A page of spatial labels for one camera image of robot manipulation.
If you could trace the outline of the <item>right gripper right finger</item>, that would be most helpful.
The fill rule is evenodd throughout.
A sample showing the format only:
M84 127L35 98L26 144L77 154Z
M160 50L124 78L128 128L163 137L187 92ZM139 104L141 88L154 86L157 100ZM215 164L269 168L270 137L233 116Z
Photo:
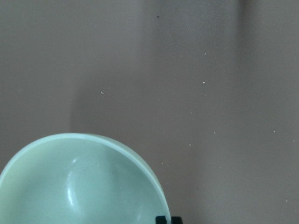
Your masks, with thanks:
M171 224L183 224L183 220L181 217L173 216L171 217Z

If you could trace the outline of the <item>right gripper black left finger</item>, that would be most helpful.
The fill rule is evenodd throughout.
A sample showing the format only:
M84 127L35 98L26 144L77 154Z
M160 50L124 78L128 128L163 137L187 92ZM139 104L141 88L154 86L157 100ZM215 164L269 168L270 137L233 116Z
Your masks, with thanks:
M167 224L167 220L165 216L157 216L155 218L156 224Z

